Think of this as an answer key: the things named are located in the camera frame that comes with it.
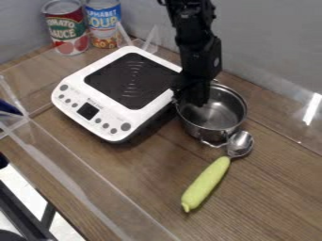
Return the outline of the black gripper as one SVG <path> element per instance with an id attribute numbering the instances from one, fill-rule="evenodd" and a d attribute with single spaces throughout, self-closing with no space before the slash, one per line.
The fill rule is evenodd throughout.
<path id="1" fill-rule="evenodd" d="M 207 30 L 178 30 L 175 42 L 183 69 L 171 84 L 172 99 L 202 107 L 210 96 L 210 80 L 223 70 L 222 40 Z"/>

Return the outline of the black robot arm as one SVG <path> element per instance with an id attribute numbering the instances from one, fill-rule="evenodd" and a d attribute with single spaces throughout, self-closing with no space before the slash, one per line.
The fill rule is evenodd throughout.
<path id="1" fill-rule="evenodd" d="M 203 106 L 210 98 L 210 82 L 223 70 L 222 40 L 211 30 L 216 8 L 211 0 L 158 2 L 167 9 L 176 30 L 183 68 L 171 86 L 174 98 Z"/>

